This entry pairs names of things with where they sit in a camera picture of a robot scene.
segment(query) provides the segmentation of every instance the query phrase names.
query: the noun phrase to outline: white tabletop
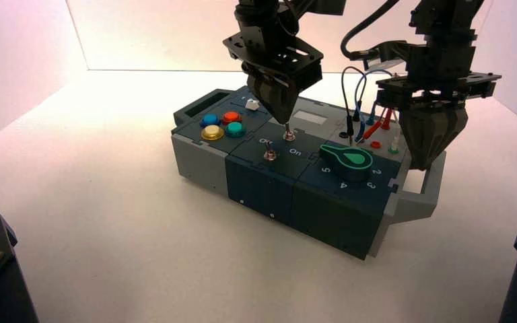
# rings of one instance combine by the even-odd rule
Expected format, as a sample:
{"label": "white tabletop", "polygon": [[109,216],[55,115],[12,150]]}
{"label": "white tabletop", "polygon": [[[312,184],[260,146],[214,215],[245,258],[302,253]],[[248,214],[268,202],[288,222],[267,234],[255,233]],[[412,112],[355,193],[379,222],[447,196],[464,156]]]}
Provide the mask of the white tabletop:
{"label": "white tabletop", "polygon": [[[471,100],[433,217],[392,226],[364,262],[178,175],[172,113],[244,83],[89,72],[0,132],[0,212],[41,322],[497,320],[517,257],[515,114]],[[341,105],[339,75],[303,95]]]}

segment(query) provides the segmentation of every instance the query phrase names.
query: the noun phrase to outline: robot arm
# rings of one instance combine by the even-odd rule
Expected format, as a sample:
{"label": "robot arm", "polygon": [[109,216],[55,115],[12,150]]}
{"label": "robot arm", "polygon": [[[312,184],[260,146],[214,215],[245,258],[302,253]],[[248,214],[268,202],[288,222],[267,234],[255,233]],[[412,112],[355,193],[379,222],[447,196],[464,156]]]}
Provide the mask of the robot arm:
{"label": "robot arm", "polygon": [[[425,36],[425,44],[396,40],[369,50],[346,49],[398,1],[388,0],[348,32],[341,50],[352,61],[363,60],[368,71],[406,62],[407,76],[378,82],[376,103],[399,111],[411,168],[424,170],[467,124],[465,100],[491,96],[500,76],[470,71],[476,40],[471,23],[484,0],[422,0],[409,26]],[[323,55],[296,37],[298,19],[307,11],[341,15],[344,6],[345,0],[239,0],[240,32],[223,43],[243,60],[249,88],[278,122],[287,123],[298,94],[322,79]]]}
{"label": "robot arm", "polygon": [[345,0],[239,0],[240,32],[225,39],[230,55],[243,61],[247,85],[281,124],[290,119],[298,94],[322,79],[321,52],[296,37],[307,11],[341,15]]}

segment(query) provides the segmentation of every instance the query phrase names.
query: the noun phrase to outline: control box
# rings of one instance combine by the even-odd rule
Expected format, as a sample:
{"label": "control box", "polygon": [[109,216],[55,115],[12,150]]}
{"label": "control box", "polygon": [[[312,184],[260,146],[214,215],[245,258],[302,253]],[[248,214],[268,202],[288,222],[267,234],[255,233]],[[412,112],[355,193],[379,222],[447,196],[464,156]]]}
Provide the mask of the control box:
{"label": "control box", "polygon": [[217,89],[174,119],[181,176],[360,259],[377,255],[389,225],[437,205],[446,153],[420,193],[404,191],[411,156],[394,120],[350,146],[343,108],[299,98],[289,141],[247,87]]}

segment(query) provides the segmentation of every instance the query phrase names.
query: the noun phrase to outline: red plug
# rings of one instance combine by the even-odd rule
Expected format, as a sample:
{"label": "red plug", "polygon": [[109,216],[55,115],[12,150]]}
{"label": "red plug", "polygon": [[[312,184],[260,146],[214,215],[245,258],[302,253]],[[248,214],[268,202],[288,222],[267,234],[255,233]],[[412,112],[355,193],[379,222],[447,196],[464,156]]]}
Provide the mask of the red plug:
{"label": "red plug", "polygon": [[391,109],[387,109],[387,113],[385,114],[385,121],[382,125],[382,129],[389,130],[389,121],[391,120]]}
{"label": "red plug", "polygon": [[370,138],[376,132],[376,130],[378,130],[378,128],[381,125],[382,125],[382,121],[381,120],[376,122],[376,124],[374,124],[374,126],[372,126],[368,131],[366,131],[366,133],[364,133],[364,139]]}

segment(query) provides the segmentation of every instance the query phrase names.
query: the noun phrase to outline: yellow button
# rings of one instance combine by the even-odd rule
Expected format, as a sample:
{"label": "yellow button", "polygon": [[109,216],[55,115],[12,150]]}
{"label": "yellow button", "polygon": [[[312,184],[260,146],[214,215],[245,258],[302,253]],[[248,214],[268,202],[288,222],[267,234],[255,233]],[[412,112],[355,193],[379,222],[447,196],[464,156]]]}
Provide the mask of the yellow button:
{"label": "yellow button", "polygon": [[221,127],[214,124],[211,126],[206,126],[201,131],[201,137],[205,140],[218,140],[221,139],[224,134],[225,131]]}

